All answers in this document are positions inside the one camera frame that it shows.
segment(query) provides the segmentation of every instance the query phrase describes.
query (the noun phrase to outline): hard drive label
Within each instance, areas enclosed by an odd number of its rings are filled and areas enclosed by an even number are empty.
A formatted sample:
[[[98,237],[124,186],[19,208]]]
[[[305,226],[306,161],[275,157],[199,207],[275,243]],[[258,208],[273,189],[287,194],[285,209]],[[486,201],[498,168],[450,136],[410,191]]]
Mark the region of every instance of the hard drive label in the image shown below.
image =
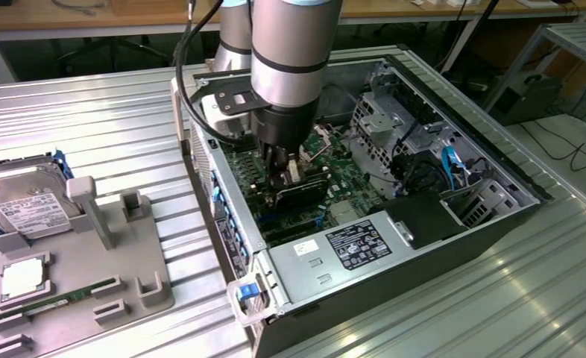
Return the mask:
[[[343,267],[354,270],[393,253],[370,220],[326,235]]]
[[[52,192],[0,203],[0,213],[24,235],[70,224],[67,213]]]

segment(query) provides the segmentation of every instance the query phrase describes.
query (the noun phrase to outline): wooden desk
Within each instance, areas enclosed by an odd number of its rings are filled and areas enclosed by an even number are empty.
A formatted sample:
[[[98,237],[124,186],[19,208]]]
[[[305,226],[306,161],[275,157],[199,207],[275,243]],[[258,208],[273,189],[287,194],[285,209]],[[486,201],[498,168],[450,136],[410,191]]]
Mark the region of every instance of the wooden desk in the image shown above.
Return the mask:
[[[74,0],[74,4],[95,4],[100,0]],[[586,0],[577,0],[586,19]],[[483,4],[469,6],[461,19],[470,23],[457,42],[455,50],[446,63],[446,68],[458,57],[469,36],[475,28]],[[195,12],[199,21],[208,12],[210,2],[200,0]],[[398,22],[439,22],[457,19],[461,8],[447,4],[434,5],[425,2],[421,6],[409,0],[345,0],[342,25],[383,24]],[[491,18],[495,16],[551,17],[561,16],[559,9],[529,9],[517,0],[501,0]],[[186,14],[168,13],[142,16],[116,16],[110,7],[96,9],[96,15],[88,16],[78,11],[64,9],[51,0],[15,0],[10,7],[0,7],[0,42],[14,40],[63,39],[72,37],[106,37],[140,34],[170,34],[184,31]],[[203,31],[219,30],[219,18],[214,17]],[[0,52],[0,83],[15,82],[16,78]]]

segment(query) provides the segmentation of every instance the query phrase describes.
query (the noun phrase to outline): metal frame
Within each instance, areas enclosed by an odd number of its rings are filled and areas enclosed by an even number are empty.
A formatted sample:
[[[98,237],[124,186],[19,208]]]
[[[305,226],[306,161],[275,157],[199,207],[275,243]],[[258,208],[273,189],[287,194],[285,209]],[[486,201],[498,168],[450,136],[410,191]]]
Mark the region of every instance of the metal frame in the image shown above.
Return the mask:
[[[557,17],[563,16],[561,12],[537,12],[537,13],[506,13],[495,14],[490,19],[519,19],[531,17]],[[471,14],[461,16],[462,20],[470,20],[459,41],[455,44],[450,58],[445,64],[443,70],[449,70],[454,64],[463,48],[471,32],[475,29],[481,14]],[[362,17],[357,19],[342,19],[339,25],[370,25],[386,23],[403,22],[438,22],[454,21],[457,15],[453,16],[395,16],[395,17]],[[577,22],[586,19],[586,10],[581,12],[577,17]],[[220,24],[210,24],[203,27],[203,31],[219,31]],[[0,31],[2,41],[23,41],[23,40],[48,40],[48,39],[68,39],[74,37],[106,37],[106,36],[131,36],[142,34],[176,34],[184,31],[184,25],[140,25],[140,26],[118,26],[102,28],[63,28],[63,29],[42,29],[42,30],[20,30],[20,31]],[[16,75],[0,51],[0,84],[14,83],[18,81]]]
[[[551,41],[559,48],[569,51],[572,54],[586,62],[586,24],[551,24],[538,27],[535,33],[531,36],[531,40],[526,43],[525,48],[521,51],[510,69],[507,70],[505,77],[498,84],[498,87],[487,96],[482,108],[489,112],[497,104],[505,89],[510,85],[511,78],[522,70],[526,61],[533,56],[538,45],[543,40]],[[559,51],[554,51],[553,55],[541,62],[537,66],[537,70],[543,72],[549,67],[553,59]]]

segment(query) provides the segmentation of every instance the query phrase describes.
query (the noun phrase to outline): green circuit board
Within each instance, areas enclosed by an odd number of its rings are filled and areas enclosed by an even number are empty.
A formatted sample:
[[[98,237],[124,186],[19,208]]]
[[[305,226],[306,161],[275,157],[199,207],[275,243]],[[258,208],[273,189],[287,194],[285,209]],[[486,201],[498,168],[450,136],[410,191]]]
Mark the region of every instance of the green circuit board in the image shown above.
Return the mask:
[[[385,200],[366,180],[366,173],[349,157],[339,138],[323,129],[313,131],[303,143],[301,164],[306,173],[330,174],[326,196],[313,204],[301,205],[283,213],[274,212],[269,204],[275,190],[267,185],[267,169],[259,150],[254,148],[238,152],[227,145],[222,148],[251,208],[252,218],[271,246],[339,226],[339,220],[330,210],[331,205],[341,203],[342,207],[343,204],[350,204],[346,207],[353,207],[354,210],[347,213],[349,217],[363,217],[370,208]]]

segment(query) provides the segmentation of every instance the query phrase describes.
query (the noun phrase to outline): floor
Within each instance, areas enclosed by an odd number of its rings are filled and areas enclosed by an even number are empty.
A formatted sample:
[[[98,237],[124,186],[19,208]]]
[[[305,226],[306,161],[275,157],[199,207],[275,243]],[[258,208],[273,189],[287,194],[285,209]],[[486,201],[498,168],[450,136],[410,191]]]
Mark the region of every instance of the floor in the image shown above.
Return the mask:
[[[362,48],[379,45],[406,43],[422,58],[433,63],[442,59],[451,46],[451,39],[445,36],[447,24],[430,23],[390,25],[379,31],[381,25],[365,25],[358,37],[355,25],[342,26],[334,42],[334,49]],[[164,54],[172,55],[180,34],[151,35],[151,47]],[[140,42],[142,37],[130,40]],[[63,53],[75,51],[84,44],[83,39],[60,40]],[[202,47],[190,51],[188,63],[202,63],[206,58],[215,57],[219,44],[219,33],[202,34]],[[71,62],[70,73],[64,74],[52,43],[48,40],[11,41],[2,43],[2,51],[15,69],[22,81],[44,80],[64,76],[95,75],[111,72],[108,48],[100,49],[96,54],[84,55]],[[124,48],[119,54],[119,70],[134,71],[152,69],[162,66],[162,61],[146,55],[138,55]]]

